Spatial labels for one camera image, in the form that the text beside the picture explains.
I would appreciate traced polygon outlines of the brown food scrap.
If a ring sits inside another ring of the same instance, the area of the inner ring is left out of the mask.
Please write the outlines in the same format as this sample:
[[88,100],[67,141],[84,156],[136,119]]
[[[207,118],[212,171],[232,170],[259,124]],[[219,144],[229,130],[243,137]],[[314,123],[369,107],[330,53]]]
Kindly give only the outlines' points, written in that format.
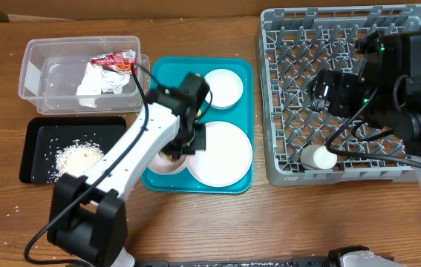
[[168,154],[165,151],[160,151],[159,155],[160,155],[161,158],[166,159],[170,162],[177,162],[181,158],[180,154]]

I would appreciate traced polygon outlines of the pile of white rice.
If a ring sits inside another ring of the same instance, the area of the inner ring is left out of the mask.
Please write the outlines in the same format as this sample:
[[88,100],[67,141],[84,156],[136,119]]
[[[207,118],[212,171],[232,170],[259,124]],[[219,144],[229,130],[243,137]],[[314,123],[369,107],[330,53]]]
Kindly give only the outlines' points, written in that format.
[[71,145],[56,150],[46,183],[55,183],[65,173],[78,177],[103,156],[99,144],[75,139]]

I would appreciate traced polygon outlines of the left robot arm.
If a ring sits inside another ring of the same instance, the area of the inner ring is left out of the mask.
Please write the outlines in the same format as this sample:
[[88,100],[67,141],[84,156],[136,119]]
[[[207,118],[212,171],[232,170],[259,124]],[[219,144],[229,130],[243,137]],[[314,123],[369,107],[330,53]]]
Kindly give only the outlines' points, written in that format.
[[177,88],[158,86],[143,98],[144,109],[111,150],[83,174],[63,174],[53,190],[49,243],[73,255],[68,266],[135,266],[126,251],[125,204],[151,161],[177,160],[206,148],[197,122],[209,86],[188,73]]

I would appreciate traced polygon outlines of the white rice bowl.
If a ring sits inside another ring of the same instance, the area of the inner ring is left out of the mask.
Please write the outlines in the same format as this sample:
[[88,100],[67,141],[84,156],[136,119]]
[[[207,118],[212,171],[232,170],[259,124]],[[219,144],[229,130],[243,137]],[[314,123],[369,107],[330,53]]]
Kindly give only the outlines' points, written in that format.
[[205,100],[217,109],[232,107],[243,95],[244,85],[241,78],[227,69],[212,70],[204,76],[210,92]]

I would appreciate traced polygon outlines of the small pink bowl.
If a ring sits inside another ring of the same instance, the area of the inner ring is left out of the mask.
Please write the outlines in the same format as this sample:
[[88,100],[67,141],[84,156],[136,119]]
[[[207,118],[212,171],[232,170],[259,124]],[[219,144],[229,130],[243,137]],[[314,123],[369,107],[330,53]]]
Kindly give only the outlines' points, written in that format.
[[186,167],[186,155],[172,159],[169,155],[159,152],[149,163],[148,169],[159,175],[180,173]]

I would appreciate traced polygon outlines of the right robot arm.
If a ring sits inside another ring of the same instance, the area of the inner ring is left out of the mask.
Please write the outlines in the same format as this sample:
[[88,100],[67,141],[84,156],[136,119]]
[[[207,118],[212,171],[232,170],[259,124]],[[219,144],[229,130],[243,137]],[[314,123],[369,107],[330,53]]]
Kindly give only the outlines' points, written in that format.
[[[307,86],[313,111],[327,108],[347,120],[329,137],[326,148],[347,158],[411,166],[421,189],[421,30],[388,35],[377,30],[357,39],[355,51],[365,57],[358,74],[321,70]],[[380,129],[374,139],[401,139],[405,158],[332,148],[353,121]]]

